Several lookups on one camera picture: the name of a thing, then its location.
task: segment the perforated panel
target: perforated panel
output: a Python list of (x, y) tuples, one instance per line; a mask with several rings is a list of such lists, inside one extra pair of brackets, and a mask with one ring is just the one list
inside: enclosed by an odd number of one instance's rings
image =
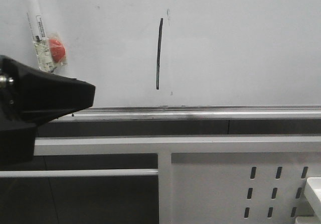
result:
[(307, 177), (321, 153), (172, 154), (174, 223), (294, 223), (313, 215)]

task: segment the whiteboard marker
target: whiteboard marker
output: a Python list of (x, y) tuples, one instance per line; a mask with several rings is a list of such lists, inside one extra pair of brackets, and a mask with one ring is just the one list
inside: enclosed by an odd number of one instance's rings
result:
[(52, 59), (48, 38), (42, 22), (38, 0), (23, 0), (27, 10), (27, 17), (36, 48), (38, 66), (44, 72), (53, 73), (55, 63)]

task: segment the red ball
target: red ball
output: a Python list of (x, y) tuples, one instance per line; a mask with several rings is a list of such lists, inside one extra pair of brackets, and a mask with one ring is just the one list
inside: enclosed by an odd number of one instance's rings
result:
[(66, 55), (66, 49), (57, 39), (49, 39), (49, 46), (52, 59), (55, 63), (60, 62)]

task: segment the ventilation slot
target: ventilation slot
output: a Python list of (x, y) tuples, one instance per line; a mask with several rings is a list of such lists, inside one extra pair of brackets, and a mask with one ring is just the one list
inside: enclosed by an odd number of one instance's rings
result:
[(255, 178), (255, 173), (256, 173), (256, 167), (252, 167), (252, 170), (251, 170), (251, 179), (252, 180)]
[(295, 199), (299, 199), (302, 193), (302, 187), (299, 187), (297, 189), (296, 195), (295, 195)]
[(276, 199), (277, 188), (273, 188), (271, 199)]
[(280, 166), (277, 168), (275, 179), (279, 179), (281, 177), (281, 173), (282, 173), (282, 167)]
[(305, 166), (303, 168), (303, 171), (302, 171), (302, 175), (301, 175), (301, 179), (305, 179), (306, 178), (306, 174), (307, 174), (307, 170), (308, 170), (309, 167)]
[(291, 217), (295, 217), (296, 207), (292, 208)]
[(244, 218), (248, 218), (249, 217), (249, 213), (250, 213), (250, 208), (249, 207), (245, 208)]
[(253, 192), (253, 188), (249, 188), (249, 190), (247, 191), (247, 199), (248, 200), (252, 199), (252, 192)]
[(269, 208), (269, 212), (267, 213), (267, 218), (271, 218), (272, 217), (272, 213), (273, 213), (273, 208), (270, 207)]

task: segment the whiteboard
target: whiteboard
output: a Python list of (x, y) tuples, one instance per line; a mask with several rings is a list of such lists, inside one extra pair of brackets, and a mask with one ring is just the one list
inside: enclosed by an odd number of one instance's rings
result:
[[(321, 0), (39, 1), (94, 107), (321, 105)], [(0, 51), (36, 68), (22, 4), (0, 0)]]

